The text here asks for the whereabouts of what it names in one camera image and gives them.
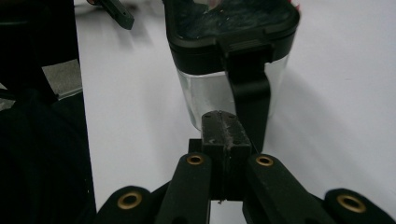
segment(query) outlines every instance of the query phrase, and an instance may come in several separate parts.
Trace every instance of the black object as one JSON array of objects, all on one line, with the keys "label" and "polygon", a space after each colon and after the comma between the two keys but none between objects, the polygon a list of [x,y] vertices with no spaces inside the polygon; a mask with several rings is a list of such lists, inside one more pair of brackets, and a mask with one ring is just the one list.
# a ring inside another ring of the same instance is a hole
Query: black object
[{"label": "black object", "polygon": [[73,0],[21,0],[0,11],[0,97],[32,88],[56,102],[41,67],[78,59]]},{"label": "black object", "polygon": [[165,1],[174,62],[190,75],[226,71],[236,114],[262,151],[271,95],[264,65],[289,54],[299,13],[287,0],[207,2]]},{"label": "black object", "polygon": [[168,184],[116,191],[94,223],[207,224],[209,201],[219,197],[243,201],[247,224],[396,223],[352,190],[331,190],[324,201],[311,195],[277,158],[254,152],[237,116],[212,111],[202,123],[202,139],[190,140]]},{"label": "black object", "polygon": [[28,1],[2,12],[0,16],[0,82],[7,88],[3,96],[12,99],[26,88],[41,92],[46,103],[57,96],[48,83],[36,57],[33,35],[50,19],[50,9]]},{"label": "black object", "polygon": [[82,93],[52,105],[22,91],[0,111],[0,207],[7,223],[92,223],[96,214]]},{"label": "black object", "polygon": [[120,27],[131,30],[134,25],[134,16],[119,0],[87,0],[93,6],[102,6]]}]

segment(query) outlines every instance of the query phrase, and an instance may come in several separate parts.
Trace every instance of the dark fabric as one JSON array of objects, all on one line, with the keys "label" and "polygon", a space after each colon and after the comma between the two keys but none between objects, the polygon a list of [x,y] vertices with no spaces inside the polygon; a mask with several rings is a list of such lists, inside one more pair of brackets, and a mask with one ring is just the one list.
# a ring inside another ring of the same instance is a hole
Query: dark fabric
[{"label": "dark fabric", "polygon": [[32,34],[35,53],[41,66],[78,59],[78,41],[73,0],[34,0],[50,10],[50,19]]},{"label": "dark fabric", "polygon": [[90,223],[95,214],[82,94],[53,105],[24,91],[0,111],[1,218]]},{"label": "dark fabric", "polygon": [[14,94],[34,88],[45,96],[47,103],[57,100],[29,38],[25,35],[2,35],[0,48],[0,83]]}]

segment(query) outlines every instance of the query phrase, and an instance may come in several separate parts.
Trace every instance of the black container lid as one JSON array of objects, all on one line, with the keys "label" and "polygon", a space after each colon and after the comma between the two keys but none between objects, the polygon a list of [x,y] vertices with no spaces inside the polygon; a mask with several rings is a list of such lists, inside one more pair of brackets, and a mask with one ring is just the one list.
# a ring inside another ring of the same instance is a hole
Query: black container lid
[{"label": "black container lid", "polygon": [[166,32],[181,71],[224,70],[224,46],[250,51],[271,47],[267,61],[286,56],[300,19],[287,0],[165,0]]}]

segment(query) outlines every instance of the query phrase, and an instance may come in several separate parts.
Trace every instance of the transparent container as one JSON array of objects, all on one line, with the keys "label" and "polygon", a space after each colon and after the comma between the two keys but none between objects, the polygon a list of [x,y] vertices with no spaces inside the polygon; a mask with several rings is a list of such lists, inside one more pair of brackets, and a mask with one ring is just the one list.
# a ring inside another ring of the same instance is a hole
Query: transparent container
[{"label": "transparent container", "polygon": [[[289,55],[265,65],[265,74],[270,82],[271,89],[269,117],[273,114],[276,106],[276,99],[288,58]],[[201,117],[207,112],[222,110],[236,114],[233,93],[225,72],[201,76],[186,74],[178,69],[177,72],[190,113],[191,123],[195,128],[201,130]]]}]

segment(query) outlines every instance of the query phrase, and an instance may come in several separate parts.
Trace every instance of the screw hole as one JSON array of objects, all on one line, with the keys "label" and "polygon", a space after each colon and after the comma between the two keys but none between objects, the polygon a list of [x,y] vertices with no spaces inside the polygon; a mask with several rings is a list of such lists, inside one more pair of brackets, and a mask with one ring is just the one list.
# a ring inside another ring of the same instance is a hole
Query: screw hole
[{"label": "screw hole", "polygon": [[260,165],[263,166],[272,166],[274,164],[274,161],[266,156],[260,156],[256,159],[256,162]]},{"label": "screw hole", "polygon": [[351,195],[338,195],[337,202],[339,202],[345,209],[351,212],[363,213],[366,211],[366,206],[364,205],[364,203],[358,198]]},{"label": "screw hole", "polygon": [[191,165],[199,165],[204,162],[204,158],[198,155],[193,155],[187,158],[187,162]]},{"label": "screw hole", "polygon": [[131,191],[122,195],[118,200],[120,209],[132,209],[137,207],[142,202],[142,195],[137,191]]}]

